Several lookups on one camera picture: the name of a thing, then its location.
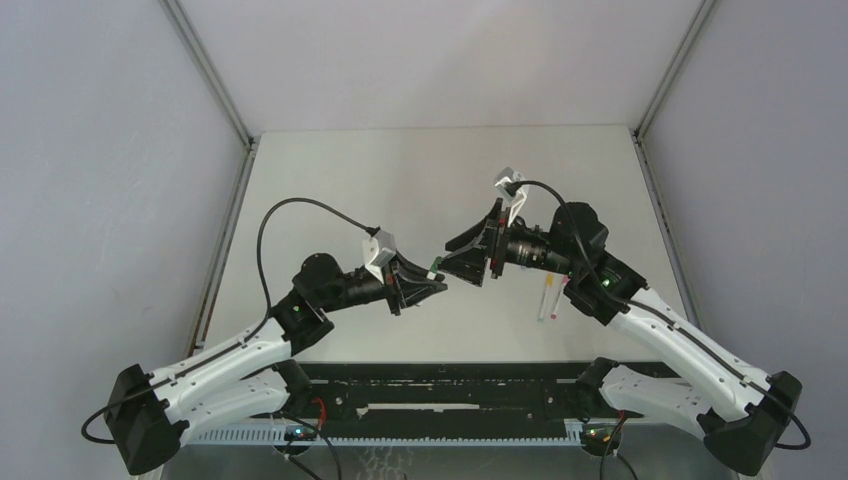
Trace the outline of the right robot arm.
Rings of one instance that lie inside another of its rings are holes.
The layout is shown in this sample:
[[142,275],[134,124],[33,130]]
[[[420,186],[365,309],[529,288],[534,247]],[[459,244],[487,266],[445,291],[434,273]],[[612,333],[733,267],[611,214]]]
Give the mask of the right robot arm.
[[661,421],[699,439],[729,469],[759,474],[795,414],[802,385],[742,360],[675,312],[644,277],[606,249],[607,227],[583,202],[558,207],[548,229],[528,227],[495,203],[449,240],[442,272],[473,285],[514,264],[564,276],[573,307],[636,341],[677,375],[652,379],[598,358],[580,378],[579,406]]

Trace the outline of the white pink marker pen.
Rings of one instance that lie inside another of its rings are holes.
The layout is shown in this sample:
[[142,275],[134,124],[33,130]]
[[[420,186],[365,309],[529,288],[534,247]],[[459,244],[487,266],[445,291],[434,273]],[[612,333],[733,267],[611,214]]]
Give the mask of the white pink marker pen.
[[554,298],[554,303],[553,303],[553,306],[551,307],[551,311],[550,311],[550,315],[549,315],[549,318],[551,320],[556,320],[558,318],[558,309],[559,309],[559,305],[561,303],[561,298],[563,296],[563,290],[564,290],[564,287],[569,283],[569,281],[570,281],[570,277],[568,275],[564,275],[562,280],[560,281],[560,284],[558,285],[558,287],[556,289],[556,295],[555,295],[555,298]]

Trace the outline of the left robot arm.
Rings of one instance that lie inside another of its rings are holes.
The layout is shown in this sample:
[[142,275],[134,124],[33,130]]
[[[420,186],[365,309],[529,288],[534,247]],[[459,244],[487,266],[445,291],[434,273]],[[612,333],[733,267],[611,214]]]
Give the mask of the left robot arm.
[[122,370],[103,414],[125,467],[141,475],[197,436],[253,415],[305,414],[313,394],[294,360],[330,331],[327,313],[384,301],[392,314],[446,290],[441,274],[394,255],[376,273],[343,272],[326,253],[307,257],[267,317],[175,364]]

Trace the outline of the white yellow marker pen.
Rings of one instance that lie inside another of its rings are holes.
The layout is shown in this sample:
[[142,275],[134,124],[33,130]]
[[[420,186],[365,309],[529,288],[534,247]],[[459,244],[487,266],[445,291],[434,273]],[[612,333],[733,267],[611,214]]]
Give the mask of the white yellow marker pen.
[[548,273],[546,275],[537,313],[538,322],[543,322],[550,315],[550,313],[548,312],[548,303],[550,294],[554,290],[554,280],[555,276],[552,273]]

